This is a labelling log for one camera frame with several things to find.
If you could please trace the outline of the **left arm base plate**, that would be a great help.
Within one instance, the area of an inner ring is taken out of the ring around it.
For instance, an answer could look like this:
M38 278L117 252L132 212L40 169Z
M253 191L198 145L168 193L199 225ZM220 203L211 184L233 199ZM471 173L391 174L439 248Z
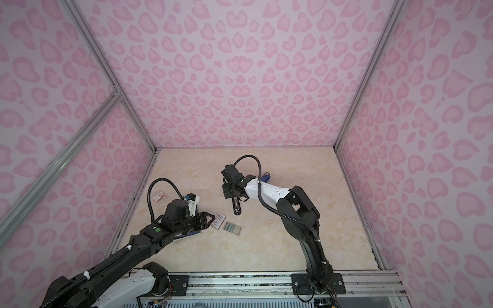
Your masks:
M156 278L151 293L154 296L185 296L188 284L188 275L163 275Z

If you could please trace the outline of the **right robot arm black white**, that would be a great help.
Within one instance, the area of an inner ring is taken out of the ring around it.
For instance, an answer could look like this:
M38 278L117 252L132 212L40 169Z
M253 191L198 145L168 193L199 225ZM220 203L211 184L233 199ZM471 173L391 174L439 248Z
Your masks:
M320 213L304 190L273 186L253 175L243 175L236 166L229 164L222 171L223 193L226 199L237 197L257 200L261 205L281 217L282 224L291 237L296 239L306 259L309 283L317 293L326 289L326 261L319 236Z

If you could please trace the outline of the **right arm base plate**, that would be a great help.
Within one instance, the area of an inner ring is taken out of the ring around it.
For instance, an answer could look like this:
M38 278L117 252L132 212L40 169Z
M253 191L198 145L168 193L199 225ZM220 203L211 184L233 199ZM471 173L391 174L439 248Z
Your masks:
M330 289L333 295L345 295L346 288L341 273L333 273L327 281L313 278L309 273L294 273L290 275L294 295L328 295Z

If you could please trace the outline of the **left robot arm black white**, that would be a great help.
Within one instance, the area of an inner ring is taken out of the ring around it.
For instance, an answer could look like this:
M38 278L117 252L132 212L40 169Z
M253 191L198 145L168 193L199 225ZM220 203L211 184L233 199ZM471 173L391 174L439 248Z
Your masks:
M120 307L141 295L172 293L168 271L149 263L131 278L124 275L151 258L176 236L205 230L215 217L207 212L191 216L188 207L167 211L130 238L129 243L96 266L71 279L53 281L43 307Z

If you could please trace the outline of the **blue stapler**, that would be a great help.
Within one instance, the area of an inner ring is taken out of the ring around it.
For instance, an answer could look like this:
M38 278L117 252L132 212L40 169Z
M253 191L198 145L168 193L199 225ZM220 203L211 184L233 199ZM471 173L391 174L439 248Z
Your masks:
M262 182L269 182L269 180L271 179L271 174L269 172L265 172L262 176L261 176L261 181Z

